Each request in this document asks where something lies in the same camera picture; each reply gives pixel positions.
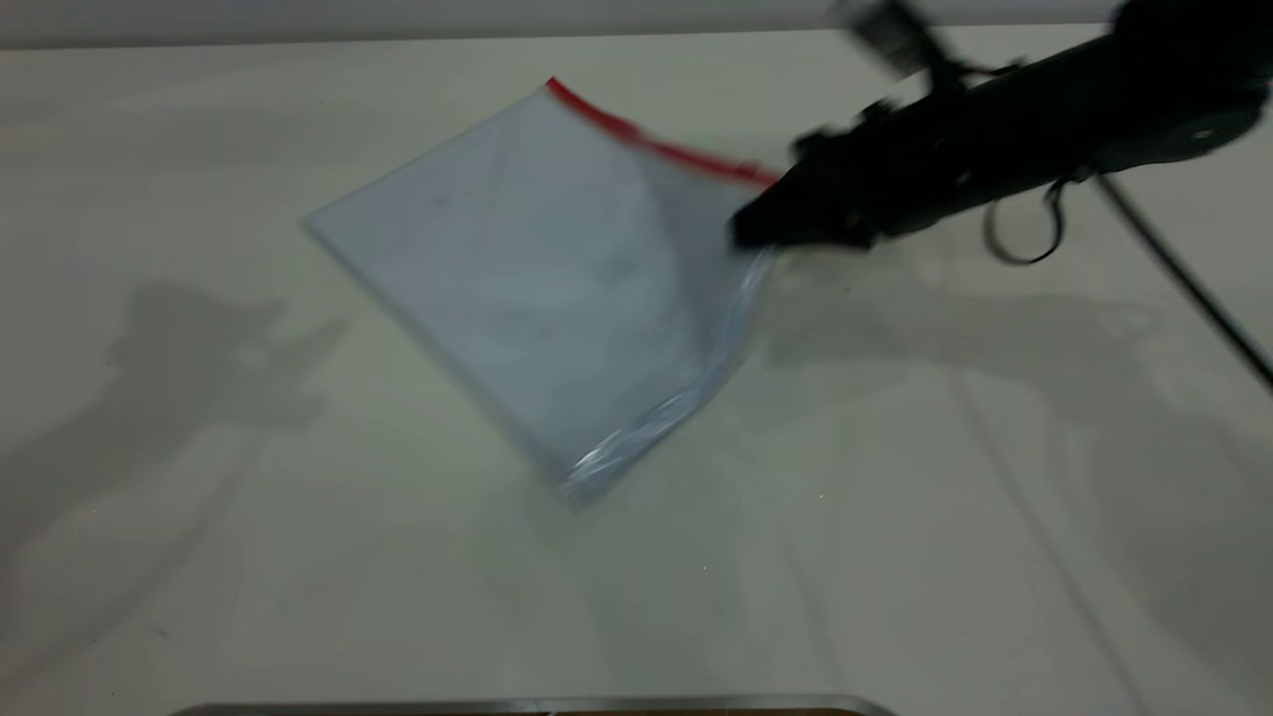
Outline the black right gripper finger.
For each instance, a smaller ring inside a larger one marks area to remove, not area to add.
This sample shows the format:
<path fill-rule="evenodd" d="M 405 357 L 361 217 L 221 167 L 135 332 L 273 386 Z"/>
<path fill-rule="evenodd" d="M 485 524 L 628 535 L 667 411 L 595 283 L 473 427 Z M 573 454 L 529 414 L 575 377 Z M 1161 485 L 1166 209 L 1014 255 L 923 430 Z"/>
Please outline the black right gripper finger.
<path fill-rule="evenodd" d="M 831 169 L 793 167 L 731 219 L 735 248 L 759 251 L 797 246 L 869 250 L 878 227 L 864 213 L 859 192 Z"/>

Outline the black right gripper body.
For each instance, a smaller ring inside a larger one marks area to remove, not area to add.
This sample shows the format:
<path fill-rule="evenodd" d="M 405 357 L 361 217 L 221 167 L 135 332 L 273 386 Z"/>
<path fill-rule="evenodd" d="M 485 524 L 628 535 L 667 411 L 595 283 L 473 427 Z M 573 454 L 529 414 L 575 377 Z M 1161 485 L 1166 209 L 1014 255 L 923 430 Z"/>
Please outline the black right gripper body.
<path fill-rule="evenodd" d="M 793 167 L 831 169 L 859 192 L 878 240 L 925 231 L 1006 196 L 1004 87 L 932 93 L 895 108 L 880 99 L 854 127 L 793 141 Z"/>

